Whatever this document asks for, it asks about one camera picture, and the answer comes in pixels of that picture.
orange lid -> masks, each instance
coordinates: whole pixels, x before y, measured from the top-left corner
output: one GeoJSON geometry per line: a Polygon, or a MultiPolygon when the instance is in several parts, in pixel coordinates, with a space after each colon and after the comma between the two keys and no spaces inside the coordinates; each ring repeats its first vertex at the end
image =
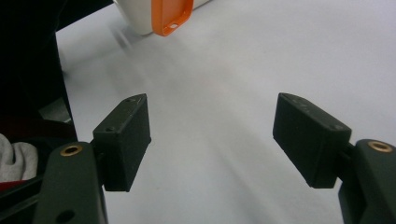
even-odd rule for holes
{"type": "Polygon", "coordinates": [[[193,0],[151,0],[151,26],[157,35],[167,36],[189,19],[193,0]]]}

